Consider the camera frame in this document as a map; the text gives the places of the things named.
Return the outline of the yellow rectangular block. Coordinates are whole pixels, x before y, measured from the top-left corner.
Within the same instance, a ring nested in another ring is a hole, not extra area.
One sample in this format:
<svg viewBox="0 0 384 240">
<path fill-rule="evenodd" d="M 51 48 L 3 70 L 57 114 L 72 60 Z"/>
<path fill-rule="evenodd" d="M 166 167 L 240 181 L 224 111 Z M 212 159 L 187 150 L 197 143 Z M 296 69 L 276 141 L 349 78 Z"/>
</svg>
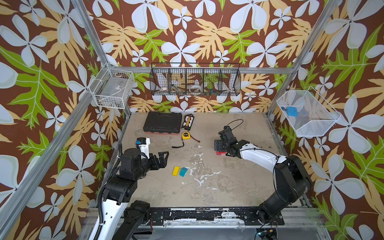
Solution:
<svg viewBox="0 0 384 240">
<path fill-rule="evenodd" d="M 180 167 L 175 166 L 173 169 L 172 175 L 176 177 L 179 174 L 179 170 L 180 170 Z"/>
</svg>

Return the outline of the teal block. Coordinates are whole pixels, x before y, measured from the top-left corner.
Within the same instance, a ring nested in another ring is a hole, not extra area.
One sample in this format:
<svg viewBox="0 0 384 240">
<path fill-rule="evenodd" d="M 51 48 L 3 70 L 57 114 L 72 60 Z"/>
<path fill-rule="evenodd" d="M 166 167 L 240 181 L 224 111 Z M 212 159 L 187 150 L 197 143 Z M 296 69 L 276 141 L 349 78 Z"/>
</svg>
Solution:
<svg viewBox="0 0 384 240">
<path fill-rule="evenodd" d="M 179 172 L 179 175 L 180 175 L 181 177 L 185 177 L 185 175 L 187 174 L 187 172 L 188 172 L 188 168 L 186 168 L 186 167 L 181 168 L 181 169 L 180 169 L 180 172 Z"/>
</svg>

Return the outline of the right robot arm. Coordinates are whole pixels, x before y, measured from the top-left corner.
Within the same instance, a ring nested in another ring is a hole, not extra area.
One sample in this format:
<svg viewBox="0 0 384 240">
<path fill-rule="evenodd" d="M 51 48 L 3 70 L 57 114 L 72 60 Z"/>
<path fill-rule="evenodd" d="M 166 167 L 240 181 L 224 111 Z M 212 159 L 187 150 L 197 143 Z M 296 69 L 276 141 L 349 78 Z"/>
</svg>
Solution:
<svg viewBox="0 0 384 240">
<path fill-rule="evenodd" d="M 227 156 L 253 162 L 273 174 L 275 192 L 258 206 L 257 220 L 261 224 L 273 222 L 281 210 L 313 187 L 311 177 L 297 156 L 277 155 L 249 141 L 238 141 L 229 126 L 219 132 L 219 137 Z"/>
</svg>

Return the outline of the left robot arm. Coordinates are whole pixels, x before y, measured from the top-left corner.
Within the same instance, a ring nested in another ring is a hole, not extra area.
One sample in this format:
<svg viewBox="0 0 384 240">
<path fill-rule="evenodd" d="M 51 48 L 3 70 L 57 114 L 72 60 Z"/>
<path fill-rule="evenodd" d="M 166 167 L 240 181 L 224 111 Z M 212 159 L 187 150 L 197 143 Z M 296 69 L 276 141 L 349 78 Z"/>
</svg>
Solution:
<svg viewBox="0 0 384 240">
<path fill-rule="evenodd" d="M 118 151 L 117 162 L 98 196 L 99 215 L 91 240 L 131 239 L 136 229 L 150 220 L 151 212 L 147 202 L 130 202 L 138 181 L 168 163 L 169 152 L 149 153 L 149 140 L 139 139 L 135 148 L 125 151 L 118 144 Z"/>
</svg>

